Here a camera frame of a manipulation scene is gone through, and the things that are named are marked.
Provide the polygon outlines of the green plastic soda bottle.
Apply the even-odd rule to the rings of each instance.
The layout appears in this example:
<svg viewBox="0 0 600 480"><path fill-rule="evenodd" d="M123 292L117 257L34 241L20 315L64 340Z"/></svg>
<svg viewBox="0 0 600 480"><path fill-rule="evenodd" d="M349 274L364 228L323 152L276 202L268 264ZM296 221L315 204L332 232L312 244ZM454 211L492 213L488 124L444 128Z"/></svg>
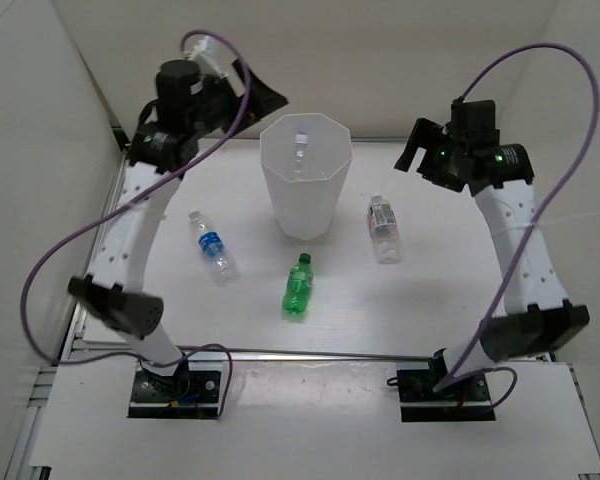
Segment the green plastic soda bottle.
<svg viewBox="0 0 600 480"><path fill-rule="evenodd" d="M314 273L311 267L311 255L301 253L298 262L291 268L285 294L282 300L282 312L286 316L303 317L308 309L313 287Z"/></svg>

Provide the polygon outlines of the clear unlabelled plastic bottle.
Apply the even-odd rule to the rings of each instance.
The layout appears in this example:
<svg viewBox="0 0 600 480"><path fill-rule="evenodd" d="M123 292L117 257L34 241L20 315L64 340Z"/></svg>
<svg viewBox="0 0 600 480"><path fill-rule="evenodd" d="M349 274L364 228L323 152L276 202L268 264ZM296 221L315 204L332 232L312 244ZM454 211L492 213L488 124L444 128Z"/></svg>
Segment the clear unlabelled plastic bottle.
<svg viewBox="0 0 600 480"><path fill-rule="evenodd" d="M294 156L292 161L292 173L294 180L304 180L307 170L307 148L308 135L297 133L294 140Z"/></svg>

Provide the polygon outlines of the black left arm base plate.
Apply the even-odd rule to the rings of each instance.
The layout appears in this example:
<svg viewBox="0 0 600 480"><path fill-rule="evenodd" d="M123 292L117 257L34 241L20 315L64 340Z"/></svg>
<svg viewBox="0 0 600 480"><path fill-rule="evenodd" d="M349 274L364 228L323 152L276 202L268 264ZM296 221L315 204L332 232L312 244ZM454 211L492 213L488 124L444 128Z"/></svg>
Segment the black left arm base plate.
<svg viewBox="0 0 600 480"><path fill-rule="evenodd" d="M217 420L221 413L223 362L190 361L174 377L159 377L138 365L127 408L129 419Z"/></svg>

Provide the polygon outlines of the clear bottle white barcode label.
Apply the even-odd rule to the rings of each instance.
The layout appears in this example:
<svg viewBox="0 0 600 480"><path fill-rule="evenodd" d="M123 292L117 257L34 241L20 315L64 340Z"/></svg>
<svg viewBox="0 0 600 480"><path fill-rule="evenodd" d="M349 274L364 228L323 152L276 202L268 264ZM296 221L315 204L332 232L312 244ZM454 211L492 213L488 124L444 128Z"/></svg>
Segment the clear bottle white barcode label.
<svg viewBox="0 0 600 480"><path fill-rule="evenodd" d="M391 203L379 193L370 197L367 223L375 258L380 264L400 260L401 237Z"/></svg>

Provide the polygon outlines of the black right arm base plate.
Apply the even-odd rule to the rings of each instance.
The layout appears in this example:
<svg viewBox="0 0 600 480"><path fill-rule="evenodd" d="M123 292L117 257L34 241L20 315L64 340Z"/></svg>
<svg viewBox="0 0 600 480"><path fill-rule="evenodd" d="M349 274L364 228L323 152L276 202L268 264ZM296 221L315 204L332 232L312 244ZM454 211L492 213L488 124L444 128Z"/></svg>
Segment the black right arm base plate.
<svg viewBox="0 0 600 480"><path fill-rule="evenodd" d="M434 392L438 377L432 367L401 368L386 384L398 391L403 423L489 422L495 420L484 374Z"/></svg>

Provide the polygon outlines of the clear bottle blue label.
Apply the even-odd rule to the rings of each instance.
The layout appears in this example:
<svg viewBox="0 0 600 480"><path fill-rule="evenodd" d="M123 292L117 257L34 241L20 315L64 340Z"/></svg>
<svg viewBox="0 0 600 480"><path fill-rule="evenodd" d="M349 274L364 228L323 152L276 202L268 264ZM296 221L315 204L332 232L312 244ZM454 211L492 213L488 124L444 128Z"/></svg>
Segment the clear bottle blue label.
<svg viewBox="0 0 600 480"><path fill-rule="evenodd" d="M227 286L239 278L237 264L211 220L198 210L188 215L192 231L212 279Z"/></svg>

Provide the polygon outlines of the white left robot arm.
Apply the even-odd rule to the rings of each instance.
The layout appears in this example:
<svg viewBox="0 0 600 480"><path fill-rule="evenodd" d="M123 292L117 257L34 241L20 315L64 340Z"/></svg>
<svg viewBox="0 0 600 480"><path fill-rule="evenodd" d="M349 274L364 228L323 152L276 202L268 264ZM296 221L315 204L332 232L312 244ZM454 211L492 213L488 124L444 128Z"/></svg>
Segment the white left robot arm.
<svg viewBox="0 0 600 480"><path fill-rule="evenodd" d="M124 170L125 191L112 212L100 252L69 294L130 347L148 383L167 401L191 388L188 362L161 325L163 300L143 290L149 253L165 210L192 166L199 141L222 130L233 136L288 100L239 61L245 91L237 94L209 60L170 60L155 78L157 97L138 120Z"/></svg>

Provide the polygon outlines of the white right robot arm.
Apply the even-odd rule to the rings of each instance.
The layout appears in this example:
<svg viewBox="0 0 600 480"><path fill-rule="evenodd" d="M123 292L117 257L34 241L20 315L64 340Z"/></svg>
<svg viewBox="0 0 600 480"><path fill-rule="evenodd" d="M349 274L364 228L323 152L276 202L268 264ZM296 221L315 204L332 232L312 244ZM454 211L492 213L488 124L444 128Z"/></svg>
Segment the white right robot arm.
<svg viewBox="0 0 600 480"><path fill-rule="evenodd" d="M434 159L468 187L493 242L502 275L473 336L437 352L429 387L440 399L460 393L466 378L519 357L555 352L590 321L558 279L535 201L534 171L526 149L503 145L492 100L451 105Z"/></svg>

